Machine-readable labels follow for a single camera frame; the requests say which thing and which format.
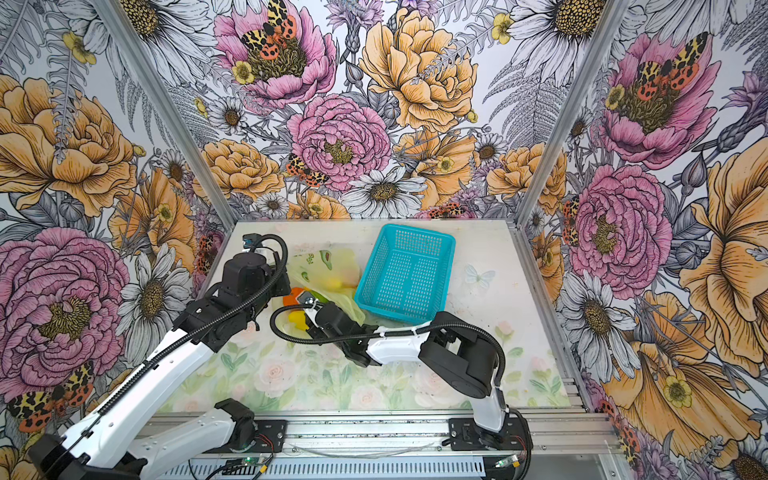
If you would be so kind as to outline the yellow-green plastic bag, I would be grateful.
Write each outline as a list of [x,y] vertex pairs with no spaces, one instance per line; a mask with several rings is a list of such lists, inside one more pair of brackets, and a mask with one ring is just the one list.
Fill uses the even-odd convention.
[[294,255],[287,272],[293,287],[319,292],[358,324],[365,322],[365,313],[354,300],[362,272],[352,249],[328,247]]

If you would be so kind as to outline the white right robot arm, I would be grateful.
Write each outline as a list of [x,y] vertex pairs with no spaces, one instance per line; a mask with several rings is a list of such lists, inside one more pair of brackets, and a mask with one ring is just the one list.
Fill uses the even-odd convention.
[[332,302],[307,303],[308,334],[332,343],[353,363],[366,368],[418,363],[470,401],[476,427],[501,432],[507,407],[496,380],[501,348],[484,330],[441,311],[421,325],[390,328],[360,325]]

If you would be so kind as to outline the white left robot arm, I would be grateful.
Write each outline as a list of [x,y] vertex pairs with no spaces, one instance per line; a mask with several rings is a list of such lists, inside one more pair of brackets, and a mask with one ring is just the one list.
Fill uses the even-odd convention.
[[209,450],[246,451],[259,435],[254,413],[225,399],[146,440],[138,434],[173,392],[291,288],[287,253],[236,254],[223,277],[189,303],[158,347],[92,413],[63,435],[43,435],[27,457],[44,479],[156,479]]

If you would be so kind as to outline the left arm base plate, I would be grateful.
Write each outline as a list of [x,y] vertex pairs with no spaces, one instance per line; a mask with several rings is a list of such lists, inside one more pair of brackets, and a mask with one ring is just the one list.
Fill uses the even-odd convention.
[[285,420],[254,420],[250,427],[237,427],[229,443],[207,450],[206,453],[280,453],[283,451],[287,425]]

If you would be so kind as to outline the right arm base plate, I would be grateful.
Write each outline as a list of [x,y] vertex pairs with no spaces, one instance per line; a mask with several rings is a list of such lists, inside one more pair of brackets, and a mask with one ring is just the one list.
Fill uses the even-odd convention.
[[448,429],[445,444],[452,451],[523,451],[532,446],[527,424],[519,416],[507,414],[499,432],[483,429],[471,418],[451,418]]

